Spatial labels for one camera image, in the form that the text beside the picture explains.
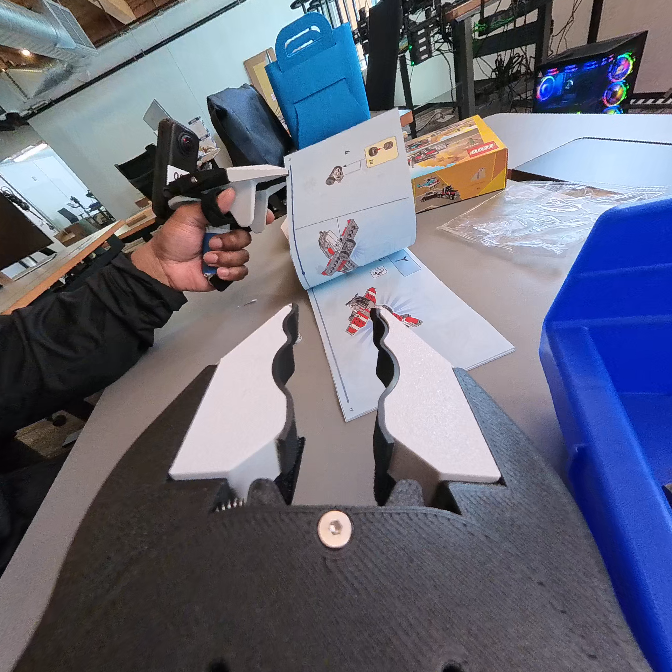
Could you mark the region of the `computer case with rainbow fans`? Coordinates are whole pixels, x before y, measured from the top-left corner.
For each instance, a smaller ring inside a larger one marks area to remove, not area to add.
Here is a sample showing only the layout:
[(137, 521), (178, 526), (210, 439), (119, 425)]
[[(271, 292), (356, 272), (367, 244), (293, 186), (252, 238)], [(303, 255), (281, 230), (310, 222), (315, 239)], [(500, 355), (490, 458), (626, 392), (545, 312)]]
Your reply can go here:
[(628, 110), (648, 31), (568, 49), (535, 67), (533, 113)]

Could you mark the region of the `white table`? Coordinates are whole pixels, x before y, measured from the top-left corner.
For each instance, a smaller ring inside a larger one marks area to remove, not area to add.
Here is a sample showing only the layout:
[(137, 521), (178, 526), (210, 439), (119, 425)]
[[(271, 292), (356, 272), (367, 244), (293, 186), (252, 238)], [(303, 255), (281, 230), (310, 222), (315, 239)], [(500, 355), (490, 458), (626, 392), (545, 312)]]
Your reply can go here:
[(515, 180), (671, 187), (671, 116), (498, 113), (485, 119), (509, 149)]

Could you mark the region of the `blue felt tote bag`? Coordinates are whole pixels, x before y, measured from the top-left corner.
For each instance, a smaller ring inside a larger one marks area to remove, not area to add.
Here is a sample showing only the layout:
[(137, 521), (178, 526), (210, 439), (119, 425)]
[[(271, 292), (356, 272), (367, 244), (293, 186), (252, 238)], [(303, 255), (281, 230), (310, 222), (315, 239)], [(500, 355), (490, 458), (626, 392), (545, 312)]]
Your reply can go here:
[(294, 145), (303, 149), (370, 119), (351, 29), (318, 12), (282, 28), (265, 67)]

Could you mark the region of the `dark monitor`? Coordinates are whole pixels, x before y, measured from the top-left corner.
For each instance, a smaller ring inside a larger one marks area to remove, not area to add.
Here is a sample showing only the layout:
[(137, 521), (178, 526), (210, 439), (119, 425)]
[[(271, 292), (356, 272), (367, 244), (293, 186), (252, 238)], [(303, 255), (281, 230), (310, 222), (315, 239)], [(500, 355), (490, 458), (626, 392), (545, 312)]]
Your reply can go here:
[(41, 253), (55, 255), (53, 240), (28, 216), (29, 204), (10, 191), (1, 191), (1, 271)]

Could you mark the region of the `clear plastic bag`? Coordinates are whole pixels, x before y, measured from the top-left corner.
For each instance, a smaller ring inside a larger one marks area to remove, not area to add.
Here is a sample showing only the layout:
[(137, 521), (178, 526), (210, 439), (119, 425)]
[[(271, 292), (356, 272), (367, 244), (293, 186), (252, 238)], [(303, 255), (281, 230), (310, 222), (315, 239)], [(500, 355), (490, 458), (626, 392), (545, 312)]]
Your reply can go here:
[(670, 195), (670, 186), (509, 181), (505, 189), (437, 230), (452, 239), (511, 255), (531, 251), (559, 257), (583, 243), (607, 210)]

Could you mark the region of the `standing desk with equipment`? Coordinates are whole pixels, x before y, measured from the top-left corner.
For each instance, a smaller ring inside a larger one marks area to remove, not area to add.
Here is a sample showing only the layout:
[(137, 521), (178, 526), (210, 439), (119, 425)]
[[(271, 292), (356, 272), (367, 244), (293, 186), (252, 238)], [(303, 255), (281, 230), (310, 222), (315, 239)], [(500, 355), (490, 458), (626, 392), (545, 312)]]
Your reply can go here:
[(402, 1), (399, 75), (414, 112), (411, 73), (433, 57), (449, 67), (458, 118), (476, 113), (478, 86), (494, 91), (532, 75), (548, 56), (553, 1)]

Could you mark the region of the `toy instruction booklet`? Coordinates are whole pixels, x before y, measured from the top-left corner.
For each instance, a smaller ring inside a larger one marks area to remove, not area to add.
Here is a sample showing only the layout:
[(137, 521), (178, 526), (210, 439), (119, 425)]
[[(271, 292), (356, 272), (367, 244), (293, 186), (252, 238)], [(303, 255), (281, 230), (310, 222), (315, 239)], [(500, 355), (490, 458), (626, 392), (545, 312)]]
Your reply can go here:
[(465, 370), (514, 351), (410, 251), (417, 218), (402, 135), (399, 114), (385, 112), (283, 160), (290, 255), (345, 421), (382, 393), (374, 308)]

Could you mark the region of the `blue plastic bin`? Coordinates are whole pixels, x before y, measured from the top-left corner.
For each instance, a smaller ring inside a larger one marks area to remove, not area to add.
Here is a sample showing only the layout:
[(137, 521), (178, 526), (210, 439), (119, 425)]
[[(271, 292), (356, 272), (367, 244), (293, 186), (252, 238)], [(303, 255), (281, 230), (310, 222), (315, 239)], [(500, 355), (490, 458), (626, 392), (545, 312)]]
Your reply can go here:
[(600, 215), (539, 353), (570, 489), (644, 656), (670, 671), (670, 197)]

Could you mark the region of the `grey desk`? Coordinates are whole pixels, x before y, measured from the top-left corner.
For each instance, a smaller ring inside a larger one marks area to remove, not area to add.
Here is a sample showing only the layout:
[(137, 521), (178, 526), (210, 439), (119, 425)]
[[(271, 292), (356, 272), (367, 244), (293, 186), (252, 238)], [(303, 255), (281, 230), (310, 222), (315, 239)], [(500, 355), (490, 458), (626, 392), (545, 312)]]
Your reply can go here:
[[(567, 450), (542, 370), (542, 323), (576, 257), (518, 258), (473, 245), (441, 224), (483, 201), (417, 216), (411, 251), (447, 287), (515, 347), (470, 371), (497, 404), (565, 477)], [(374, 505), (375, 413), (345, 422), (316, 319), (290, 260), (280, 224), (253, 237), (248, 276), (224, 292), (188, 294), (155, 335), (155, 344), (105, 390), (1, 577), (1, 670), (12, 671), (50, 600), (70, 544), (107, 477), (139, 435), (207, 366), (281, 307), (299, 305), (302, 341), (288, 388), (306, 446), (297, 505)]]

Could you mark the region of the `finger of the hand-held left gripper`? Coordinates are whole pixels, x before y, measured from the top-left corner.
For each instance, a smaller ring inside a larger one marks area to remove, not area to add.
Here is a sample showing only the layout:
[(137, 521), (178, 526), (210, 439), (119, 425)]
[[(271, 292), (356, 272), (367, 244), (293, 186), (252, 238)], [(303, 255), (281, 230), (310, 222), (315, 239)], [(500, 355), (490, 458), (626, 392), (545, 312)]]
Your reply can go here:
[(286, 186), (286, 180), (285, 175), (231, 178), (235, 193), (231, 215), (237, 226), (252, 233), (262, 233), (266, 227), (268, 199)]
[(270, 164), (226, 168), (226, 178), (229, 183), (250, 181), (253, 184), (258, 184), (276, 180), (285, 181), (288, 173), (287, 169)]

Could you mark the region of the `yellow toy brick box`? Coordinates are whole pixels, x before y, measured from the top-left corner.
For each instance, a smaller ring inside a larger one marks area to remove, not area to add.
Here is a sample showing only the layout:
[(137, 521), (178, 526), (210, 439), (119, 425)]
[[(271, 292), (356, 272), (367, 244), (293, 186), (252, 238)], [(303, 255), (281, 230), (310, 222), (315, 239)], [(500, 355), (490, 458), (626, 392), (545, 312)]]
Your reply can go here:
[(405, 142), (417, 214), (504, 189), (508, 147), (478, 115)]

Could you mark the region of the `silver computer monitor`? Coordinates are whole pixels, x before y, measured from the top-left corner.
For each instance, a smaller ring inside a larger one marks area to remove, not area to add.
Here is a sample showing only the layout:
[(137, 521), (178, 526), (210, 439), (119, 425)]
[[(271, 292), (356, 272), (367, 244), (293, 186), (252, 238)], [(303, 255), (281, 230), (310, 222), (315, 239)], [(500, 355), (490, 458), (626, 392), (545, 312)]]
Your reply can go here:
[(172, 117), (165, 108), (154, 99), (148, 106), (142, 119), (154, 133), (158, 134), (159, 124), (164, 120), (171, 120)]

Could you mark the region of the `cardboard panel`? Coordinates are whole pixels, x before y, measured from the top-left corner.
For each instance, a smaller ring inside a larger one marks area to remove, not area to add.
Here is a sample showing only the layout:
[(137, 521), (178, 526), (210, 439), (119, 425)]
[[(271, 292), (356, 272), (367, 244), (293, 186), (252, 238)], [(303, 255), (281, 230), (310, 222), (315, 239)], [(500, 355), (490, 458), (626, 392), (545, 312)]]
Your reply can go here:
[(275, 94), (266, 72), (266, 66), (275, 60), (275, 51), (273, 47), (270, 47), (243, 62), (253, 88), (264, 98), (272, 101), (275, 101)]

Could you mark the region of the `person's left hand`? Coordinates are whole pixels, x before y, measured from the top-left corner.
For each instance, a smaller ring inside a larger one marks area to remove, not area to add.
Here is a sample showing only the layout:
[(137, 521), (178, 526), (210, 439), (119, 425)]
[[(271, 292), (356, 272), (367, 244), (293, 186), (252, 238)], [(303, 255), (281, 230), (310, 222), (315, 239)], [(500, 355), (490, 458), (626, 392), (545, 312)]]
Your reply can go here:
[(224, 282), (240, 281), (248, 274), (251, 233), (236, 229), (213, 237), (208, 252), (203, 240), (208, 221), (199, 202), (180, 206), (154, 238), (134, 251), (132, 264), (155, 280), (179, 292), (209, 292), (214, 286), (203, 265)]

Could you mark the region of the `person's left forearm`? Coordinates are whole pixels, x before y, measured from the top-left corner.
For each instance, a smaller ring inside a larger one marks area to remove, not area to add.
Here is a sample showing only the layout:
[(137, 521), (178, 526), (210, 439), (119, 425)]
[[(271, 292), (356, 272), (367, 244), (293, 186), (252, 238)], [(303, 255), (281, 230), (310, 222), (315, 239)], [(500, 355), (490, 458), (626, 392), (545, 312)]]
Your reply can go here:
[(116, 382), (186, 302), (119, 255), (78, 289), (1, 315), (1, 438)]

